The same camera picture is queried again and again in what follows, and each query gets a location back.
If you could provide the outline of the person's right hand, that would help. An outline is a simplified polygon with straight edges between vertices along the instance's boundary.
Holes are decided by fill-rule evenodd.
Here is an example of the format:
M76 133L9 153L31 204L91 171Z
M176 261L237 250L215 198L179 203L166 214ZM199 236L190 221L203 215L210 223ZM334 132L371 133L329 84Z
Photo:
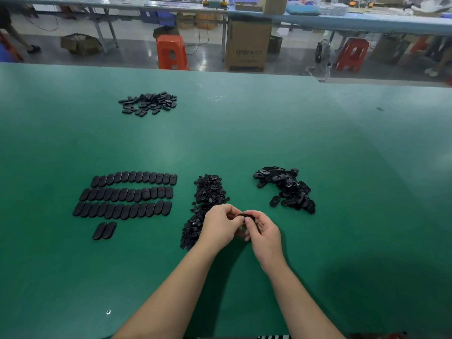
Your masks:
M258 262L268 276L287 265L283 255L281 233L272 220L270 220L270 236L253 238L250 242Z

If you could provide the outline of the person's left hand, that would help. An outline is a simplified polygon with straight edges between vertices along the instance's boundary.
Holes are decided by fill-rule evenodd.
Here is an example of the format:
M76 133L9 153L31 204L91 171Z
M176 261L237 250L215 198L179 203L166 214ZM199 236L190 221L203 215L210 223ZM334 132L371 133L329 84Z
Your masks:
M215 205L205 215L196 245L216 255L234 239L223 239L220 231L220 205Z

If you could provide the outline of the person's right forearm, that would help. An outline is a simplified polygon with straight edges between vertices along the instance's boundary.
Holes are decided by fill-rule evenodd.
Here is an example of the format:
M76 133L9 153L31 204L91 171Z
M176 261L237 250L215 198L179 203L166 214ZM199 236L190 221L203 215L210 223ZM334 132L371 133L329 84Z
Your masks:
M285 260L261 263L292 339L346 339L324 314Z

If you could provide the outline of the person's left forearm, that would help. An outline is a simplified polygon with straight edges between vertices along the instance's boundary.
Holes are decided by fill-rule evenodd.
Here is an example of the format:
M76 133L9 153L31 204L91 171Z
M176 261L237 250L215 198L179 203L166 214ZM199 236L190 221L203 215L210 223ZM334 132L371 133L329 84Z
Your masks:
M222 248L213 239L200 239L112 339L182 339Z

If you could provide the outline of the pile of small black buttons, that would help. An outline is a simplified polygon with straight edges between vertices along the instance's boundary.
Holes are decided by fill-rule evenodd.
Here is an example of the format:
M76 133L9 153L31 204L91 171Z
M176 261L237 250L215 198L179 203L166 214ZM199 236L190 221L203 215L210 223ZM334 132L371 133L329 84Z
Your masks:
M205 174L198 177L194 184L196 192L190 209L192 215L184 224L180 239L180 248L186 250L190 250L198 241L207 212L213 206L226 204L230 200L218 175Z

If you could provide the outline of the pile of black holed shells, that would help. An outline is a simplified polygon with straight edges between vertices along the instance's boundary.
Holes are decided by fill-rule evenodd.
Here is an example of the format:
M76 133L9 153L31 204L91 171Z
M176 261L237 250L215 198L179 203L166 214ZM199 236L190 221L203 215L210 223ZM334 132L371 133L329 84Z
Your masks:
M310 199L311 188L303 181L298 181L299 170L296 168L284 169L277 166L268 166L253 173L257 179L257 188L263 188L268 184L274 184L279 194L272 197L270 207L278 205L296 210L305 210L313 215L316 211L315 202Z

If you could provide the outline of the rows of black oval covers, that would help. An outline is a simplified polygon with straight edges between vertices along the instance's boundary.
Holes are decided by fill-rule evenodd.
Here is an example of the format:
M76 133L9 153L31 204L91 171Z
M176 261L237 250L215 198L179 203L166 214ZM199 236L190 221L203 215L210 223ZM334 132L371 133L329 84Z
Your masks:
M72 216L102 218L93 240L112 238L117 220L167 216L172 209L178 175L150 171L124 171L94 176L79 196Z

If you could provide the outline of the tall brown cardboard box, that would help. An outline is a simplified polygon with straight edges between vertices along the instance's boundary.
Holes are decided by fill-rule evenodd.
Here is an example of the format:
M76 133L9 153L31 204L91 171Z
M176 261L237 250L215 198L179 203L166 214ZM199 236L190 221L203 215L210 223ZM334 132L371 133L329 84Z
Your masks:
M269 19L230 16L226 37L226 68L230 72L263 72L272 31Z

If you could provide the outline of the orange plastic stool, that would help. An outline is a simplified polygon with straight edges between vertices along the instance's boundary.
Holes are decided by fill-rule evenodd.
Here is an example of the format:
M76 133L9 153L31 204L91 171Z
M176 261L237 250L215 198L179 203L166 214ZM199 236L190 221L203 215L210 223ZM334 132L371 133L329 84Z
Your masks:
M190 70L182 36L162 34L156 38L156 48L159 69Z

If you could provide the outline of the blue plastic bins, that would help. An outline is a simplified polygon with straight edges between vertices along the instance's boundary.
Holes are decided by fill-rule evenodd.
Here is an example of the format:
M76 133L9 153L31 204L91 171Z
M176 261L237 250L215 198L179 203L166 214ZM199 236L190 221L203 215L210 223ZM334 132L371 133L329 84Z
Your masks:
M176 27L176 16L167 11L139 10L141 21L161 26Z

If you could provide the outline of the cardboard box on workbench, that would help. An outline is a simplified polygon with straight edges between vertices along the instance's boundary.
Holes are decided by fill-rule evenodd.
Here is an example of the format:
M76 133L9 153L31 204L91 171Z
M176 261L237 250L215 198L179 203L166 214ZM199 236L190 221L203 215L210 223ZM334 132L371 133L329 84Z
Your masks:
M264 15L283 15L287 0L259 0Z

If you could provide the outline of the blue padded pack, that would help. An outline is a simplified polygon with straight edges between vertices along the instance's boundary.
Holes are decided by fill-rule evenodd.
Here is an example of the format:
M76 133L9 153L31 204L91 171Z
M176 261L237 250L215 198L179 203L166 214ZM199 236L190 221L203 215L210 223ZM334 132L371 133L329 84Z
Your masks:
M293 16L319 16L320 8L316 4L287 3L285 12Z

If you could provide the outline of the brown cardboard carton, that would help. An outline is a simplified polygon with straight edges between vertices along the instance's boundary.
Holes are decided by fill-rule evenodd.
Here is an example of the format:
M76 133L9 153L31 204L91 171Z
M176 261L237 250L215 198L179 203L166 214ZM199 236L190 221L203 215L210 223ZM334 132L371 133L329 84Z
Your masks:
M411 42L401 36L384 34L372 50L369 59L387 65L397 65Z

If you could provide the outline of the long blue workbench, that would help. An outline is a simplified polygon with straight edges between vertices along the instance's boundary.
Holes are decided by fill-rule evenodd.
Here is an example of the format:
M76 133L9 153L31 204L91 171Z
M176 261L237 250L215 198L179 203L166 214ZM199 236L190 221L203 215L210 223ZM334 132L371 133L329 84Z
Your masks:
M109 11L111 9L219 14L222 17L221 20L212 20L212 22L222 25L222 60L225 59L226 22L227 16L230 15L270 18L274 22L281 23L281 27L286 28L297 26L303 30L328 30L332 31L330 40L333 39L334 33L338 31L452 36L452 19L441 17L382 15L375 13L370 15L348 13L344 16L313 16L289 15L285 12L282 15L266 15L263 12L237 11L234 6L215 9L205 7L201 3L181 2L179 0L0 0L0 2L17 5L37 4L58 7L80 7L82 12L87 14L94 22L100 42L104 45L105 52L108 51L109 47L105 44L97 17L103 16L106 18L113 42L118 47L116 34L110 20Z

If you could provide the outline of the open cardboard box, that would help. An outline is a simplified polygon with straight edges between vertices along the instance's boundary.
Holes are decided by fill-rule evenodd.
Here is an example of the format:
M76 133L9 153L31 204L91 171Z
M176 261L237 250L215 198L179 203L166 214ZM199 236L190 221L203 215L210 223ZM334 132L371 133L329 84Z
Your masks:
M97 38L81 33L62 36L60 46L77 56L92 56L102 51L102 45Z

